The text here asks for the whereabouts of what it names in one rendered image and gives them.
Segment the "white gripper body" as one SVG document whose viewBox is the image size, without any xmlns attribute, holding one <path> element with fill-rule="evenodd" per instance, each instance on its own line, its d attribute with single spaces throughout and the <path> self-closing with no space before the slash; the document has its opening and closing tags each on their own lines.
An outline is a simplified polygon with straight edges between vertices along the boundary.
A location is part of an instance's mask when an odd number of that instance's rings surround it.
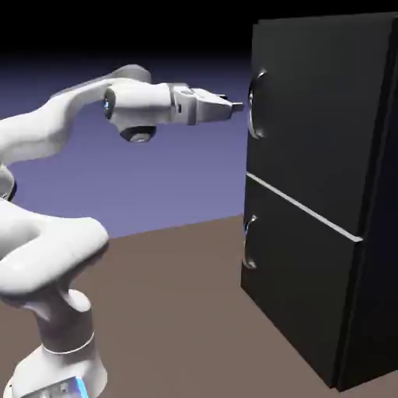
<svg viewBox="0 0 398 398">
<path fill-rule="evenodd" d="M 205 89 L 193 89 L 194 123 L 201 124 L 228 120 L 232 116 L 232 102 Z"/>
</svg>

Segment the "black cabinet door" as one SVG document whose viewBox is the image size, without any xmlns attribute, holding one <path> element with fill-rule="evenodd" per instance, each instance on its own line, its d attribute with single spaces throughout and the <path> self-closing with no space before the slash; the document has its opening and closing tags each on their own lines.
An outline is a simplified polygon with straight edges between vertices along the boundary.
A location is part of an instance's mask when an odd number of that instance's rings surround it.
<svg viewBox="0 0 398 398">
<path fill-rule="evenodd" d="M 362 243 L 246 178 L 244 222 L 257 268 L 241 286 L 329 386 L 337 384 L 352 271 Z"/>
<path fill-rule="evenodd" d="M 264 19 L 253 73 L 264 137 L 249 171 L 353 236 L 365 228 L 396 85 L 398 12 Z"/>
</svg>

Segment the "black cabinet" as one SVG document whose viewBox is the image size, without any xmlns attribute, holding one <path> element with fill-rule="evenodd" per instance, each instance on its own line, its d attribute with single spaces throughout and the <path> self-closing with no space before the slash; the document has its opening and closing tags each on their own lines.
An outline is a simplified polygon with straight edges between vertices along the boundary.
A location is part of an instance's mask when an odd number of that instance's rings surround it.
<svg viewBox="0 0 398 398">
<path fill-rule="evenodd" d="M 398 370 L 398 12 L 253 28 L 241 285 L 326 385 Z"/>
</svg>

